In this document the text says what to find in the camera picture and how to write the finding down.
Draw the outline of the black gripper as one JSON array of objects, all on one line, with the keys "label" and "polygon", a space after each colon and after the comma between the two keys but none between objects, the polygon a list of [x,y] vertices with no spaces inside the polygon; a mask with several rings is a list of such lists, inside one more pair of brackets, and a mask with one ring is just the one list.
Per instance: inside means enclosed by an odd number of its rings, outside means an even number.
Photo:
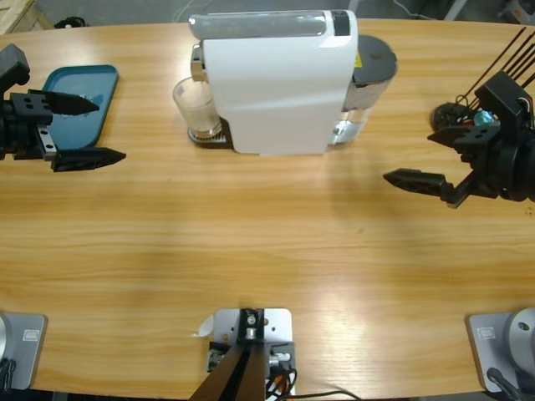
[{"label": "black gripper", "polygon": [[454,149],[472,172],[454,186],[442,174],[399,168],[383,174],[383,178],[399,189],[436,196],[450,208],[456,209],[469,195],[481,197],[508,197],[508,189],[498,184],[498,154],[503,138],[500,127],[451,126],[439,129],[427,137],[437,144]]},{"label": "black gripper", "polygon": [[1,102],[1,160],[42,159],[51,162],[53,172],[95,170],[113,165],[126,157],[109,148],[86,147],[60,150],[49,133],[53,114],[80,115],[99,110],[99,106],[79,95],[29,89],[26,94],[11,93]]}]

